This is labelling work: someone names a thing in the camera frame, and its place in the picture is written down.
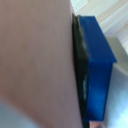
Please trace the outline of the blue padded gripper right finger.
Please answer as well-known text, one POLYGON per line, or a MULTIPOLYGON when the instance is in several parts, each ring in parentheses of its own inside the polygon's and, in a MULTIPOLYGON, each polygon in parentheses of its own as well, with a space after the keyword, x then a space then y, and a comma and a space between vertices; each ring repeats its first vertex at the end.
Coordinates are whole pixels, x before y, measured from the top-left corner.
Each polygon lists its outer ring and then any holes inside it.
POLYGON ((81 118, 105 128, 128 128, 128 54, 105 37, 93 16, 73 16, 74 64, 81 118))

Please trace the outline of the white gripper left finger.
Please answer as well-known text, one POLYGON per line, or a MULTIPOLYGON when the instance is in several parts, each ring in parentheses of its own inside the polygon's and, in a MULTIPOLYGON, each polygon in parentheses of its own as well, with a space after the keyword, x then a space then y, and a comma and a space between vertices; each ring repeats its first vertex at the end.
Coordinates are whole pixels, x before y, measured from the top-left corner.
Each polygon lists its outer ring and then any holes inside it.
POLYGON ((0 128, 38 128, 38 125, 0 98, 0 128))

